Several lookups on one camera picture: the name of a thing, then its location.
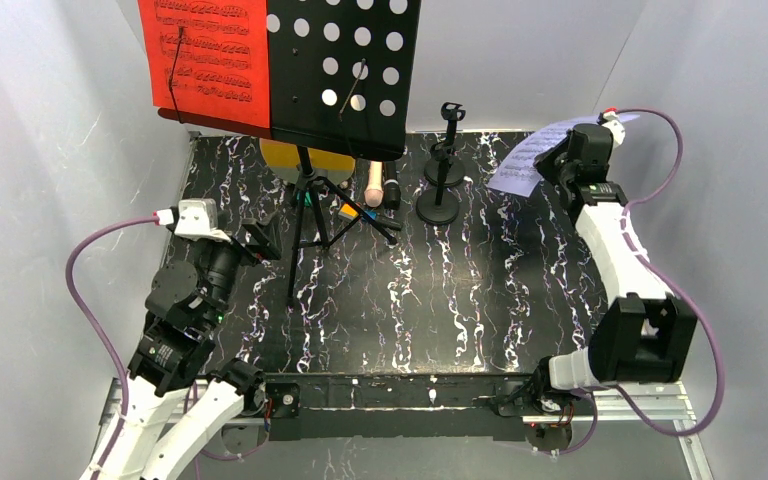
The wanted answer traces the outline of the pink microphone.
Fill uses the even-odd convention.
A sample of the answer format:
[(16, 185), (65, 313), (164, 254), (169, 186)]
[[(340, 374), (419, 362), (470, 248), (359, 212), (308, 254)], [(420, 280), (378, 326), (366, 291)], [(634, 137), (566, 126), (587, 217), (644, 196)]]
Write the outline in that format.
[(364, 191), (364, 202), (370, 208), (379, 207), (384, 198), (382, 186), (383, 164), (371, 161), (368, 168), (367, 185)]

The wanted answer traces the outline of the black handheld microphone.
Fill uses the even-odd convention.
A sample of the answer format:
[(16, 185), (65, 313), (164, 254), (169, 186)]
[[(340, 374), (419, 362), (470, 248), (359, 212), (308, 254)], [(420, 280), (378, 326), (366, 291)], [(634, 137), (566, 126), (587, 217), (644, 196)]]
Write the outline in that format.
[(401, 188), (395, 162), (383, 163), (382, 180), (383, 206), (389, 210), (398, 210), (401, 205)]

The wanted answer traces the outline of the black tripod music stand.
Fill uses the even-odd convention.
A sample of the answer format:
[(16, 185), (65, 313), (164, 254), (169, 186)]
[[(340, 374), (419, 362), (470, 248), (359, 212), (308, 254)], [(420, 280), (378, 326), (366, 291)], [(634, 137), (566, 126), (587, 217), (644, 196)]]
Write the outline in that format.
[[(322, 190), (338, 185), (314, 169), (308, 149), (354, 159), (395, 161), (405, 147), (406, 117), (421, 5), (417, 1), (265, 1), (269, 54), (268, 128), (168, 109), (161, 117), (296, 145), (291, 197), (295, 224), (312, 213), (317, 246), (328, 248)], [(309, 192), (312, 206), (295, 202)]]

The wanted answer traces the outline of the black desktop microphone stand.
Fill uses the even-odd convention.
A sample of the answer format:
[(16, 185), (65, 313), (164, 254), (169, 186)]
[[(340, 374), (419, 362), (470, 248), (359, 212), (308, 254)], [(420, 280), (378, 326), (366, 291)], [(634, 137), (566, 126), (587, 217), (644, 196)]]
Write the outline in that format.
[(419, 218), (430, 225), (448, 225), (457, 217), (459, 200), (446, 186), (452, 167), (451, 150), (442, 148), (432, 151), (432, 159), (426, 164), (424, 175), (432, 187), (424, 191), (415, 203)]

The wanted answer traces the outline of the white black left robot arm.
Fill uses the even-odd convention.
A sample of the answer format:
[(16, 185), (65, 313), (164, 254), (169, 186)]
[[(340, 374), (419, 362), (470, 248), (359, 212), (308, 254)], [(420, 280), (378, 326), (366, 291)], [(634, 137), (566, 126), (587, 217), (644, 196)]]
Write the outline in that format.
[(211, 373), (203, 399), (175, 424), (169, 422), (215, 348), (211, 333), (225, 318), (238, 268), (280, 259), (274, 219), (242, 220), (249, 236), (246, 243), (223, 230), (200, 233), (193, 241), (198, 251), (195, 262), (171, 261), (161, 267), (152, 279), (145, 325), (128, 363), (122, 362), (77, 291), (75, 262), (95, 240), (129, 226), (175, 229), (183, 222), (175, 209), (118, 222), (91, 234), (67, 260), (67, 288), (107, 349), (121, 383), (120, 404), (82, 474), (85, 479), (178, 478), (264, 386), (260, 369), (233, 359)]

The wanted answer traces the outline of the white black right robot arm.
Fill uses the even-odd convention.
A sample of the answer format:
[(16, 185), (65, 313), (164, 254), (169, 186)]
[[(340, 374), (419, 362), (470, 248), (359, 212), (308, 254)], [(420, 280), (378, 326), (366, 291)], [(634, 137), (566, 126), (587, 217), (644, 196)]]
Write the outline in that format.
[(634, 238), (623, 217), (628, 200), (607, 178), (614, 146), (610, 127), (579, 123), (535, 159), (589, 249), (608, 301), (584, 349), (540, 361), (534, 392), (554, 401), (575, 390), (678, 381), (697, 324), (687, 303), (628, 245)]

